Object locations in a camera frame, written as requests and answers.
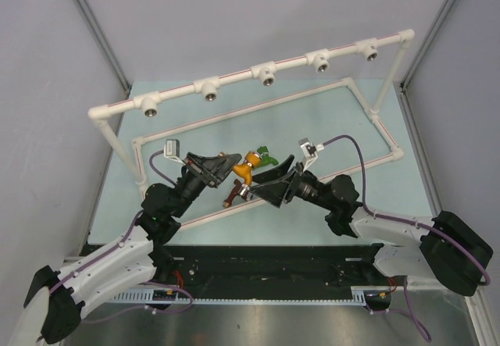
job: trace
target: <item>green toy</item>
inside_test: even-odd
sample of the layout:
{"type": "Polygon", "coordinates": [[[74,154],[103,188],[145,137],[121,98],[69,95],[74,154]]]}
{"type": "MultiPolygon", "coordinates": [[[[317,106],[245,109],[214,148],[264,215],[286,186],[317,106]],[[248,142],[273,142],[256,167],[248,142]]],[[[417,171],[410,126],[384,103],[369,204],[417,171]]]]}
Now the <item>green toy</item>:
{"type": "Polygon", "coordinates": [[[263,145],[262,147],[259,147],[259,149],[257,150],[257,153],[259,153],[259,155],[262,159],[260,165],[257,166],[258,168],[262,168],[263,166],[266,166],[269,164],[273,164],[274,166],[279,164],[278,160],[276,160],[274,157],[269,156],[269,149],[267,149],[267,147],[265,145],[263,145]]]}

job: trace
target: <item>metal floor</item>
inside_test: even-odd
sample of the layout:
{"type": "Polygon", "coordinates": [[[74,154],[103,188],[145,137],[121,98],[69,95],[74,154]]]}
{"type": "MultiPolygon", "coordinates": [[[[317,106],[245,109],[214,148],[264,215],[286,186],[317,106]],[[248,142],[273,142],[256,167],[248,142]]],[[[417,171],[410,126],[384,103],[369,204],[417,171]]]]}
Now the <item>metal floor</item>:
{"type": "MultiPolygon", "coordinates": [[[[419,320],[438,346],[478,345],[463,297],[443,291],[411,292],[419,320]]],[[[393,309],[406,310],[403,293],[393,309]]],[[[103,305],[89,319],[122,309],[103,305]]],[[[411,320],[371,316],[362,307],[197,305],[178,315],[137,310],[99,325],[82,325],[63,346],[417,346],[427,344],[411,320]]]]}

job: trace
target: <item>brown toy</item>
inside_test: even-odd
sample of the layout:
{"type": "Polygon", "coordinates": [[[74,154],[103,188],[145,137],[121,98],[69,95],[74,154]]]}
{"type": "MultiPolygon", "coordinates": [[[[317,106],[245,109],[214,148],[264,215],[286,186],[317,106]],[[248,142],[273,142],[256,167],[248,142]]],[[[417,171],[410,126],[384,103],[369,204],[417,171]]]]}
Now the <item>brown toy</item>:
{"type": "MultiPolygon", "coordinates": [[[[241,185],[243,184],[241,181],[239,180],[234,180],[234,187],[233,187],[233,190],[231,190],[231,193],[229,193],[229,196],[227,197],[226,200],[224,200],[224,203],[223,203],[223,207],[224,208],[229,208],[233,205],[233,200],[234,198],[236,198],[238,195],[239,195],[239,192],[240,192],[240,189],[241,189],[241,185]]],[[[248,200],[248,193],[241,196],[244,200],[248,200]]]]}

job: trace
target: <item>small figurine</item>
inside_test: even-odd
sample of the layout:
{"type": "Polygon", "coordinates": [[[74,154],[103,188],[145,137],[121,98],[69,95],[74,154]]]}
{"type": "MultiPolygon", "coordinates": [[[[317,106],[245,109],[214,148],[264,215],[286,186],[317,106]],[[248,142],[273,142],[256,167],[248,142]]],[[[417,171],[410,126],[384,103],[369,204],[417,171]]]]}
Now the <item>small figurine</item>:
{"type": "Polygon", "coordinates": [[[262,160],[261,163],[257,166],[258,168],[269,164],[273,164],[274,166],[279,164],[278,160],[276,160],[274,157],[269,156],[269,149],[267,149],[267,146],[263,145],[262,147],[259,147],[257,153],[259,153],[262,160]]]}
{"type": "Polygon", "coordinates": [[[252,170],[262,166],[273,164],[278,165],[279,162],[274,158],[269,156],[269,149],[263,145],[257,149],[257,152],[250,151],[245,156],[245,160],[242,164],[235,165],[233,172],[243,178],[244,183],[239,180],[234,180],[234,187],[229,193],[229,196],[224,200],[223,207],[229,208],[233,205],[233,200],[240,195],[244,200],[248,200],[248,189],[252,185],[252,170]]]}
{"type": "MultiPolygon", "coordinates": [[[[240,180],[234,180],[234,187],[233,190],[231,190],[231,193],[229,193],[229,196],[227,197],[226,200],[224,200],[223,207],[224,208],[229,208],[233,205],[233,200],[238,196],[238,192],[241,189],[241,185],[243,184],[240,180]]],[[[248,200],[248,193],[241,196],[243,200],[247,201],[248,200]]]]}

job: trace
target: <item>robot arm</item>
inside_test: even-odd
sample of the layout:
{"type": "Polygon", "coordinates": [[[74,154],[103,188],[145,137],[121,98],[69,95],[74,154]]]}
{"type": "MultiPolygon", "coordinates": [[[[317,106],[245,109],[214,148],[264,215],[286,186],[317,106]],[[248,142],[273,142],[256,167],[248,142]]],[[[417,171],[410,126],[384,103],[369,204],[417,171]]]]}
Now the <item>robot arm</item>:
{"type": "MultiPolygon", "coordinates": [[[[281,165],[255,175],[253,181],[257,184],[250,187],[250,192],[278,208],[298,197],[330,211],[325,221],[336,235],[389,242],[392,245],[383,247],[373,262],[385,276],[436,278],[465,296],[474,294],[483,276],[488,281],[484,268],[493,251],[458,216],[445,211],[433,218],[370,210],[364,196],[359,202],[351,177],[339,175],[323,183],[306,170],[317,160],[318,151],[324,149],[322,144],[314,146],[307,139],[299,144],[305,155],[301,162],[290,169],[294,161],[291,155],[281,165]]],[[[363,157],[357,143],[355,146],[365,187],[363,157]]]]}
{"type": "Polygon", "coordinates": [[[180,227],[174,217],[181,217],[207,186],[218,187],[240,160],[239,154],[206,158],[188,153],[176,186],[153,184],[126,233],[60,271],[38,270],[24,307],[40,289],[49,288],[41,329],[45,341],[66,338],[100,304],[130,287],[169,276],[173,258],[164,244],[180,227]]]}

